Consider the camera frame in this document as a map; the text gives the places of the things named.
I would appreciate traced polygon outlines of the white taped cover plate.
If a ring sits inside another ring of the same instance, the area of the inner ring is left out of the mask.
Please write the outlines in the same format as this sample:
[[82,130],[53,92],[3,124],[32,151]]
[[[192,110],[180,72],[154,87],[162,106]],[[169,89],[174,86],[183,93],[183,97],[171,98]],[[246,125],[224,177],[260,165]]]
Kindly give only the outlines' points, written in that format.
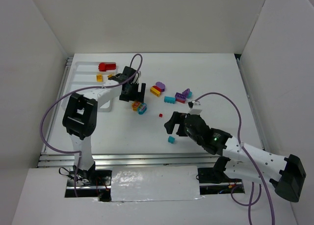
[[116,167],[111,175],[114,202],[200,199],[196,166]]

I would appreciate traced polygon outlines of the small yellow square lego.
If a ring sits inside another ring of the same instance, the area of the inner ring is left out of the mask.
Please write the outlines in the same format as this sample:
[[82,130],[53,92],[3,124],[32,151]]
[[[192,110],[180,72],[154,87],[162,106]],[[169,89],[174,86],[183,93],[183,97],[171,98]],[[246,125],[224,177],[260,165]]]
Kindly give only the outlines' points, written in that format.
[[100,83],[103,82],[103,76],[101,74],[97,74],[96,80],[97,80],[97,82],[100,82]]

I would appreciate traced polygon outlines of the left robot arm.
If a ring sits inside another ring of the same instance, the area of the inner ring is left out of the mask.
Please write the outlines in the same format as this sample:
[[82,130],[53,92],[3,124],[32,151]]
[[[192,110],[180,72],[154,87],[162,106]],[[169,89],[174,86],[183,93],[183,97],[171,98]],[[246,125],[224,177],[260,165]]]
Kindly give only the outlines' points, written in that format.
[[87,182],[95,178],[95,161],[91,152],[91,136],[96,129],[99,108],[118,97],[129,102],[143,102],[146,84],[139,84],[140,71],[126,66],[100,88],[70,95],[62,120],[76,152],[73,170]]

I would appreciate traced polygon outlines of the purple rounded lego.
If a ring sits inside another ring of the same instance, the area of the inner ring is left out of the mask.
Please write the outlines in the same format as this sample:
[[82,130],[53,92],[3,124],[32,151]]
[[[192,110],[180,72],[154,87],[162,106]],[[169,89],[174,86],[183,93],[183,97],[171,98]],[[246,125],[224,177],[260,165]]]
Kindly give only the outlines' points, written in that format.
[[162,82],[156,82],[156,86],[160,89],[161,92],[165,91],[165,84]]

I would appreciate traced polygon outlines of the red lego under purple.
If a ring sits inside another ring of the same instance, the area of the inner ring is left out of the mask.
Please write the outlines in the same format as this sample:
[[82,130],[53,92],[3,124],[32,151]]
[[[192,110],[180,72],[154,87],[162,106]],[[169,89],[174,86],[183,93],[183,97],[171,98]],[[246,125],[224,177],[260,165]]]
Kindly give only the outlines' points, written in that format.
[[180,102],[180,103],[184,104],[186,102],[186,100],[185,99],[184,100],[183,99],[176,99],[176,102]]

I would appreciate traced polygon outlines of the white divided sorting tray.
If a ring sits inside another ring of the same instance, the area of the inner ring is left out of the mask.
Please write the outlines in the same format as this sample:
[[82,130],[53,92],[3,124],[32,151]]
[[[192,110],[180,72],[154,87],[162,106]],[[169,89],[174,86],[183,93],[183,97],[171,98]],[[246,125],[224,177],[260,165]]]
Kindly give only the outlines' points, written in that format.
[[[74,63],[70,68],[67,82],[63,90],[63,95],[83,87],[102,86],[108,80],[108,75],[117,74],[117,65],[116,70],[106,70],[105,72],[100,72],[98,70],[98,65],[100,63],[101,62],[99,61],[78,61]],[[103,76],[103,82],[97,82],[97,74],[101,74]]]

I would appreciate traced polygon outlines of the purple studded lego piece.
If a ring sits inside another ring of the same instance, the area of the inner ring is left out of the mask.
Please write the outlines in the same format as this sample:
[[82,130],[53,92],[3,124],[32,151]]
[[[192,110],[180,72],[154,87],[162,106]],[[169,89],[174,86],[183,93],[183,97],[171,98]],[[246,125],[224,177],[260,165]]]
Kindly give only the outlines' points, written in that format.
[[190,89],[189,88],[187,88],[186,90],[184,90],[182,92],[182,95],[184,95],[185,97],[187,97],[189,94],[190,94]]

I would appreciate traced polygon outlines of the red rectangular lego brick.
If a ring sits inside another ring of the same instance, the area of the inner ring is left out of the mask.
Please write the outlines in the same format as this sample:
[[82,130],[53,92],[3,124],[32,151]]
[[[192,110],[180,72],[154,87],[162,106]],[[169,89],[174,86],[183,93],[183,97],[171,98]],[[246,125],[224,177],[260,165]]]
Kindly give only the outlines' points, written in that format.
[[106,63],[105,69],[106,70],[116,70],[116,64],[115,63]]

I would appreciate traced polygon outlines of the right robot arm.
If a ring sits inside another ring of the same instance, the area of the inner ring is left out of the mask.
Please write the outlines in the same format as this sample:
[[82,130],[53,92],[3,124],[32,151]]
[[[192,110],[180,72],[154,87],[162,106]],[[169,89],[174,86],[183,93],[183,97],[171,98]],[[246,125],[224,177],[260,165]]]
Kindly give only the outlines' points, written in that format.
[[218,155],[210,175],[220,183],[226,179],[241,179],[266,184],[281,198],[298,202],[306,178],[299,157],[280,156],[240,144],[238,139],[220,129],[209,127],[197,114],[173,112],[164,124],[168,134],[178,125],[177,135],[190,137],[207,153]]

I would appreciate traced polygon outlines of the teal long lego brick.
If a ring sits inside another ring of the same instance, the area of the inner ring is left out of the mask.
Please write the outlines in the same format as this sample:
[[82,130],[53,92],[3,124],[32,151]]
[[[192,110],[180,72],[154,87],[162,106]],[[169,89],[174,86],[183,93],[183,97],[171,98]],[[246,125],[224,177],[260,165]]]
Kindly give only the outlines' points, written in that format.
[[174,104],[176,102],[176,98],[175,97],[165,96],[164,97],[164,102],[165,103]]

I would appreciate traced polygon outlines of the yellow butterfly lego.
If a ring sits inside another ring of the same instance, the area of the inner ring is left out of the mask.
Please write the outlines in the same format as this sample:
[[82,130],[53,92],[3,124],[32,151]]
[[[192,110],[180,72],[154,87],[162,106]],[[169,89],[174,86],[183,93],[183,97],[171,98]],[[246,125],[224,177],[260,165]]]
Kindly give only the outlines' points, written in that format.
[[132,103],[131,108],[133,111],[137,111],[137,109],[140,105],[141,105],[141,102],[135,101]]

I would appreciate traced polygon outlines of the teal flower lego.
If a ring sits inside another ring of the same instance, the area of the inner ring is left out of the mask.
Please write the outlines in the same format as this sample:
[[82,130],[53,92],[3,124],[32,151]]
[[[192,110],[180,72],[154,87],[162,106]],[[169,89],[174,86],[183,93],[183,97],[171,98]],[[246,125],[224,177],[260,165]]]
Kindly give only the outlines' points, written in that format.
[[141,103],[137,108],[137,112],[139,115],[144,114],[146,110],[147,110],[147,105],[145,103]]

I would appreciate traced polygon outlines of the red rounded picture lego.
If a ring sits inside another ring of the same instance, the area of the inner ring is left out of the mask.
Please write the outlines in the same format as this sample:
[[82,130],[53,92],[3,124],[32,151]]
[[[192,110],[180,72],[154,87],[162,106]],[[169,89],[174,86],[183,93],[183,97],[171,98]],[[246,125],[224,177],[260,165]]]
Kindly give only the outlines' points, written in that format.
[[101,63],[98,65],[98,70],[99,70],[100,72],[105,72],[105,71],[106,71],[106,63],[101,62]]

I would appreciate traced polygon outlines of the small teal lego brick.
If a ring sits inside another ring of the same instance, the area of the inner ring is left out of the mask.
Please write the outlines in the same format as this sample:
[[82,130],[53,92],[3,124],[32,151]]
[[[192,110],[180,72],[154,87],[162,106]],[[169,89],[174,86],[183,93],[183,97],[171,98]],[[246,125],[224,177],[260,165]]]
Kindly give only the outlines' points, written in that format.
[[168,137],[168,142],[171,143],[171,144],[174,144],[175,143],[175,138],[172,137],[172,136],[169,136]]

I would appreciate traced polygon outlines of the purple flat lego brick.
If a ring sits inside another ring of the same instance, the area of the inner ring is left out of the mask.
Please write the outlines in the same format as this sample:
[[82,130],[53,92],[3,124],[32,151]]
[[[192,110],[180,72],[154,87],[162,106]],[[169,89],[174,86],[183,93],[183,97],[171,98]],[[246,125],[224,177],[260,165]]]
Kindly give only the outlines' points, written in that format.
[[186,99],[186,97],[184,95],[182,95],[182,93],[178,93],[178,92],[176,92],[175,98],[176,99],[183,99],[183,100]]

